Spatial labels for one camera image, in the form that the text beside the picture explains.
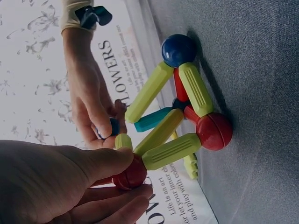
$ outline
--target toy structure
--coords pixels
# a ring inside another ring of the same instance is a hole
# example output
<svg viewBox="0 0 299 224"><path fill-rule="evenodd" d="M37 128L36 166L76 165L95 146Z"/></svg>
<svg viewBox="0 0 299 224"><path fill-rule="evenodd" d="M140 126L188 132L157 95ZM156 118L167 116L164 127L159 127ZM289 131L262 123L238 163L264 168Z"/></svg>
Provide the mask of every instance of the toy structure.
<svg viewBox="0 0 299 224"><path fill-rule="evenodd" d="M134 160L123 173L96 182L113 182L121 189L140 186L147 170L156 170L184 158L191 178L197 177L195 152L201 146L211 151L223 149L232 138L227 118L213 112L210 95L192 61L196 57L195 43L185 35L172 35L162 44L162 61L153 71L140 93L128 108L126 121L134 123L137 131L154 128L134 149ZM163 108L142 118L142 115L174 75L177 98L172 107ZM195 132L177 137L176 129L184 119L195 125ZM174 140L165 143L170 136ZM116 148L132 148L126 134L116 137Z"/></svg>

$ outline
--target red magnetic stick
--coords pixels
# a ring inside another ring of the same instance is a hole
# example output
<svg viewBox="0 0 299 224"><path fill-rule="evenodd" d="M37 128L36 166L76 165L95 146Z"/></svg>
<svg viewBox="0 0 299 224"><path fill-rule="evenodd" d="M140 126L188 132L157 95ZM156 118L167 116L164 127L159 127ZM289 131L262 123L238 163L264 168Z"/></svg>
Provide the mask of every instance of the red magnetic stick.
<svg viewBox="0 0 299 224"><path fill-rule="evenodd" d="M131 190L139 187L145 181L147 170L141 156L134 154L131 165L122 173L103 180L96 181L92 186L99 186L107 183L114 183L116 187L123 190Z"/></svg>
<svg viewBox="0 0 299 224"><path fill-rule="evenodd" d="M187 120L191 121L193 124L197 124L200 117L195 113L193 110L193 107L191 105L188 105L184 109L184 116Z"/></svg>
<svg viewBox="0 0 299 224"><path fill-rule="evenodd" d="M233 130L228 119L221 113L210 113L202 117L196 125L202 146L208 150L218 151L229 144Z"/></svg>
<svg viewBox="0 0 299 224"><path fill-rule="evenodd" d="M174 68L173 78L174 78L174 84L176 87L177 98L182 102L189 100L189 97L188 97L187 92L183 86L181 78L178 75L178 68Z"/></svg>

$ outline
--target gray fabric surface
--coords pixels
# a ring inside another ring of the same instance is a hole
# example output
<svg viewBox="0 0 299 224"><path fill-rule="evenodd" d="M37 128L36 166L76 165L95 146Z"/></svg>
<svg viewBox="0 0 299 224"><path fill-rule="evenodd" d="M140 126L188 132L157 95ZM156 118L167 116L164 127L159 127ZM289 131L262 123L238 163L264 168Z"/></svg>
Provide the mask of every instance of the gray fabric surface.
<svg viewBox="0 0 299 224"><path fill-rule="evenodd" d="M196 63L215 110L234 124L225 150L197 154L219 223L299 223L299 1L149 3L161 41L188 34L202 48Z"/></svg>

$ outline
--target hand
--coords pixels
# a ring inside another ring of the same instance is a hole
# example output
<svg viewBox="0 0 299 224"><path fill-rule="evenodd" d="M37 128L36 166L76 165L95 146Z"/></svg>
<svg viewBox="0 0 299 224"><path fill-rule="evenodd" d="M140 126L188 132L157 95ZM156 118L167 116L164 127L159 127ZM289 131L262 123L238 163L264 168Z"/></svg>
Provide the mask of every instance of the hand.
<svg viewBox="0 0 299 224"><path fill-rule="evenodd" d="M127 148L84 151L0 141L0 223L133 224L149 205L149 185L127 192L89 188L132 160Z"/></svg>
<svg viewBox="0 0 299 224"><path fill-rule="evenodd" d="M71 93L72 118L90 149L114 148L115 137L109 137L112 127L109 117L120 123L120 133L126 133L126 106L112 103L105 80L90 50L91 34L78 28L63 31L64 54ZM95 127L105 141L99 139Z"/></svg>

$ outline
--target white paper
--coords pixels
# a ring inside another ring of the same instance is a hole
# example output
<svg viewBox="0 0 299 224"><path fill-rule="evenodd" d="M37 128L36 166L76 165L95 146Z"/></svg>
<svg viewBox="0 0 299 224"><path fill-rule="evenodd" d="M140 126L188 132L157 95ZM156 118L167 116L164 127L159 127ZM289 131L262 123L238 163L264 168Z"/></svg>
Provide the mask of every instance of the white paper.
<svg viewBox="0 0 299 224"><path fill-rule="evenodd" d="M98 26L94 34L94 57L113 100L120 98L129 105L147 80L142 58L145 62L151 59L146 55L142 57L139 52L124 2L94 2L105 6L113 15L111 23ZM70 93L58 26L61 12L61 0L0 1L0 139L86 149L71 121ZM111 52L108 45L100 49L104 41L109 41ZM103 53L106 57L113 54L113 57L104 60ZM129 58L134 61L133 69ZM117 65L109 70L107 63ZM158 109L154 100L146 114ZM137 133L134 125L127 125L134 146L149 133ZM150 171L146 183L153 185L154 195L147 212L137 223L217 223L198 182L189 179L182 161Z"/></svg>

